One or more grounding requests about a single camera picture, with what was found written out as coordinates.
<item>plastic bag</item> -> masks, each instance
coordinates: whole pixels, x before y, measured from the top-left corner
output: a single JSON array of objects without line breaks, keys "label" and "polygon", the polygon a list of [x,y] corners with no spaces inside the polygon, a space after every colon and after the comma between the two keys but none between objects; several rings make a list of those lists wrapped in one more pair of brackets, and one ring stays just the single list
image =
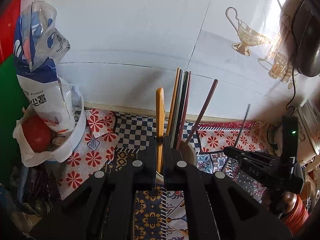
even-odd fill
[{"label": "plastic bag", "polygon": [[70,44],[55,29],[57,11],[34,1],[20,15],[14,34],[14,65],[20,87],[47,126],[58,133],[75,127],[71,88],[56,72]]}]

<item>wooden chopstick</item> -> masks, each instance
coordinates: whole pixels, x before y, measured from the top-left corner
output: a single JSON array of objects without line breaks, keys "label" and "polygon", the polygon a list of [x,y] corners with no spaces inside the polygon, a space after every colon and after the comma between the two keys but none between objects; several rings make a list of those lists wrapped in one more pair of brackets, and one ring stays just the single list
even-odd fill
[{"label": "wooden chopstick", "polygon": [[180,131],[179,131],[178,142],[177,142],[177,147],[176,147],[177,150],[179,150],[179,147],[180,147],[180,142],[181,142],[181,138],[182,138],[184,122],[186,120],[186,114],[187,114],[187,108],[188,108],[188,100],[189,100],[189,90],[190,90],[190,79],[191,79],[191,71],[189,71],[186,99],[185,99],[185,102],[184,102],[181,125],[180,125]]},{"label": "wooden chopstick", "polygon": [[178,140],[179,140],[179,132],[180,132],[180,126],[181,126],[181,121],[182,121],[183,107],[184,107],[184,103],[186,101],[186,93],[187,93],[188,78],[189,78],[188,75],[189,75],[189,73],[186,71],[183,76],[181,99],[180,99],[178,118],[177,118],[177,126],[176,126],[175,137],[173,140],[173,148],[174,149],[177,148],[177,144],[178,144]]},{"label": "wooden chopstick", "polygon": [[210,88],[209,94],[208,94],[208,96],[207,96],[207,98],[206,98],[206,100],[205,100],[205,102],[204,102],[204,104],[203,104],[203,106],[202,106],[202,109],[201,109],[201,111],[200,111],[200,113],[199,113],[199,116],[198,116],[195,124],[193,125],[193,127],[192,127],[192,129],[191,129],[191,132],[189,133],[189,136],[188,136],[188,138],[187,138],[187,140],[186,140],[185,146],[187,146],[187,144],[188,144],[189,141],[191,140],[193,134],[195,133],[196,129],[198,128],[198,125],[199,125],[199,123],[200,123],[200,121],[201,121],[201,119],[202,119],[202,117],[203,117],[203,115],[204,115],[205,110],[207,109],[207,107],[208,107],[208,105],[209,105],[209,102],[210,102],[210,100],[211,100],[211,98],[212,98],[213,92],[215,91],[215,89],[216,89],[216,87],[217,87],[217,84],[218,84],[218,80],[215,79],[215,80],[213,81],[213,83],[212,83],[212,86],[211,86],[211,88]]},{"label": "wooden chopstick", "polygon": [[179,79],[179,68],[177,69],[176,81],[174,82],[174,88],[173,88],[173,94],[172,94],[171,106],[170,106],[170,113],[169,113],[169,120],[168,120],[168,124],[167,124],[167,130],[165,132],[165,134],[167,136],[169,135],[170,127],[171,127],[171,124],[172,124],[172,115],[173,115],[174,103],[175,103],[175,100],[176,100],[178,79]]},{"label": "wooden chopstick", "polygon": [[183,70],[180,70],[175,107],[174,107],[173,116],[172,116],[172,125],[171,125],[171,129],[170,129],[172,132],[169,132],[170,147],[171,148],[173,148],[174,139],[177,136],[176,135],[176,128],[177,128],[179,107],[180,107],[180,101],[181,101],[181,93],[182,93],[182,85],[183,85],[183,72],[184,72]]},{"label": "wooden chopstick", "polygon": [[157,171],[160,173],[162,164],[162,144],[164,129],[164,92],[156,90],[156,134],[157,134]]}]

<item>wooden spatula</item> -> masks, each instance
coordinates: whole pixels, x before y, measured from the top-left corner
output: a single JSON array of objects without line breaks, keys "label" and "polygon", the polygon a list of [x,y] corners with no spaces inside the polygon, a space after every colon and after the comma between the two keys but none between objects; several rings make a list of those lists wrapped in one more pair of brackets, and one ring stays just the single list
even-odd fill
[{"label": "wooden spatula", "polygon": [[156,90],[156,131],[157,131],[157,171],[161,171],[162,144],[164,130],[164,92],[163,88]]}]

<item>checkered pattern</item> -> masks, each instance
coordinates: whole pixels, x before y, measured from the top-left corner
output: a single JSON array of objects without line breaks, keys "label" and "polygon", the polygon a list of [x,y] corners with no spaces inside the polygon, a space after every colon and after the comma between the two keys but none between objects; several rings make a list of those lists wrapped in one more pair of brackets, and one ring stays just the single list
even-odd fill
[{"label": "checkered pattern", "polygon": [[[117,147],[140,150],[146,149],[152,137],[156,136],[156,118],[119,112],[114,113],[117,119],[115,133],[120,137]],[[182,133],[183,138],[186,139],[188,137],[193,124],[194,123],[191,122],[185,122]],[[196,152],[200,151],[200,144],[198,143],[196,133],[193,134],[190,144],[195,148]]]}]

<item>red cutting board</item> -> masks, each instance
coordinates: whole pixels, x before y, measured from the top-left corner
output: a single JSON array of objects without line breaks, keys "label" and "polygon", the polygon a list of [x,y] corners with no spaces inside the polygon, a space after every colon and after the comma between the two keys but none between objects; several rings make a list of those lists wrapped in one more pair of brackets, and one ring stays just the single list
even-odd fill
[{"label": "red cutting board", "polygon": [[13,53],[13,36],[20,15],[21,0],[12,0],[0,18],[0,64]]}]

